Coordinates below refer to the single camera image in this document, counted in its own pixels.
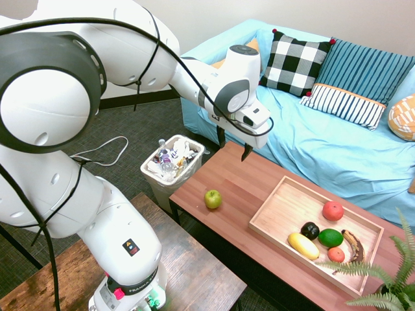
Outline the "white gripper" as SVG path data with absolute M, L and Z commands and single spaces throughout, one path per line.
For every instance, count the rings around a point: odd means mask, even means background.
M 262 148 L 268 140 L 268 110 L 242 109 L 228 118 L 209 114 L 210 121 L 217 125 L 217 137 L 220 148 L 226 144 L 225 131 L 238 137 L 244 144 L 241 156 L 243 162 L 254 148 Z

